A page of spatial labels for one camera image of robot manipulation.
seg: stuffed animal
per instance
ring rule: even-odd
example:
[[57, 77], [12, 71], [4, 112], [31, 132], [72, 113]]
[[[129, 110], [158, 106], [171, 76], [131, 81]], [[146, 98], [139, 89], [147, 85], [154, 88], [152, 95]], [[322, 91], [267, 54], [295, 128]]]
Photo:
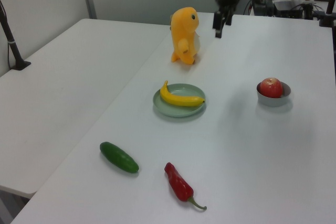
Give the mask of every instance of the stuffed animal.
[[199, 51], [200, 40], [195, 32], [198, 27], [198, 15], [194, 8], [185, 7], [177, 10], [171, 17], [171, 31], [174, 52], [172, 62], [180, 59], [185, 64], [193, 64]]

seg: bowl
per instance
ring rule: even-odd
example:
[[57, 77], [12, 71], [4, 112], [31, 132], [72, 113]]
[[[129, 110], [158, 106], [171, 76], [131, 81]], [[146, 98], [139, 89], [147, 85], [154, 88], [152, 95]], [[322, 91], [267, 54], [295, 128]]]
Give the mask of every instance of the bowl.
[[285, 105], [289, 101], [290, 87], [281, 81], [282, 84], [282, 95], [280, 98], [270, 98], [259, 93], [260, 84], [257, 86], [258, 102], [269, 107], [279, 107]]

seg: green cucumber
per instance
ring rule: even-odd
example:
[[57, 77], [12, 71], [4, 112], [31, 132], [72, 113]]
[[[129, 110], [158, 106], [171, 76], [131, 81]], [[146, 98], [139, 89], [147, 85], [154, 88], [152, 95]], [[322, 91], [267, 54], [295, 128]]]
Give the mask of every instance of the green cucumber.
[[121, 148], [109, 142], [103, 142], [99, 147], [104, 157], [106, 157], [107, 160], [110, 161], [113, 165], [128, 173], [138, 172], [138, 164]]

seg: red apple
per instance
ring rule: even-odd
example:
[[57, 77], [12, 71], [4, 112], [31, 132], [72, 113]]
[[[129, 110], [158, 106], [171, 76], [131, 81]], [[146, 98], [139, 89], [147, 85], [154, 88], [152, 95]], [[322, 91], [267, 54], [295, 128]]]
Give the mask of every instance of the red apple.
[[277, 78], [266, 78], [260, 84], [259, 93], [270, 98], [280, 98], [282, 84]]

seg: green plate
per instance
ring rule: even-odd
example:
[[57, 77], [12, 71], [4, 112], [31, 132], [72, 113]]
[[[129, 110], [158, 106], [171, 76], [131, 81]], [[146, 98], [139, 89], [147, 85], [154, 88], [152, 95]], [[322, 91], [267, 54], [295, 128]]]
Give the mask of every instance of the green plate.
[[[168, 85], [168, 90], [172, 94], [181, 95], [181, 96], [198, 96], [205, 99], [204, 92], [193, 85], [184, 84], [184, 83], [176, 83]], [[184, 116], [189, 116], [197, 113], [199, 110], [203, 108], [205, 103], [202, 103], [200, 106], [196, 107], [184, 107], [184, 106], [175, 106], [169, 103], [166, 103], [160, 96], [160, 90], [158, 90], [153, 97], [154, 106], [160, 111], [162, 114], [167, 116], [172, 116], [174, 118], [182, 118]]]

